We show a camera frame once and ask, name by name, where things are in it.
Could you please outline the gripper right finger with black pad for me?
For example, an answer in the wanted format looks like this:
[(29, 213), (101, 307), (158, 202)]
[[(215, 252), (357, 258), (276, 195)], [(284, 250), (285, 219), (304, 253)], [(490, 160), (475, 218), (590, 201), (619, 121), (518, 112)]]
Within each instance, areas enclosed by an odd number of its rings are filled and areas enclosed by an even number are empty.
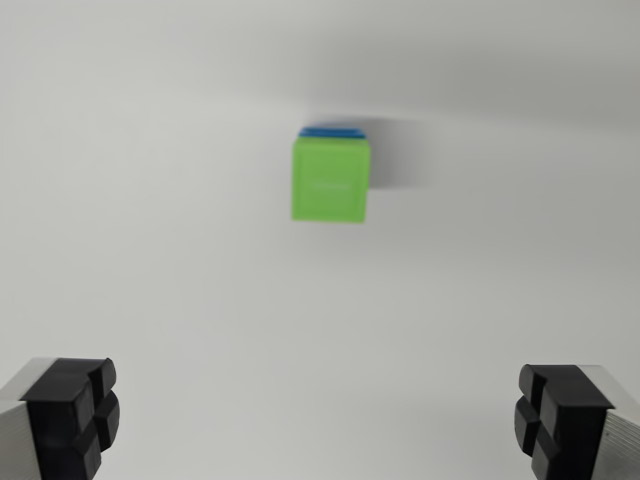
[(602, 366), (531, 365), (514, 431), (541, 480), (637, 479), (639, 402)]

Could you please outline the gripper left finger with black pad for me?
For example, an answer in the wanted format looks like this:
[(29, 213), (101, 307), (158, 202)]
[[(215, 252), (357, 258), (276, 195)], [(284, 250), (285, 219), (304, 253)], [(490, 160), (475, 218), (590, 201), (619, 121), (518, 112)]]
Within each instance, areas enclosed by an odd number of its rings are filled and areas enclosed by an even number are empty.
[(120, 422), (109, 359), (33, 358), (1, 387), (1, 477), (88, 480)]

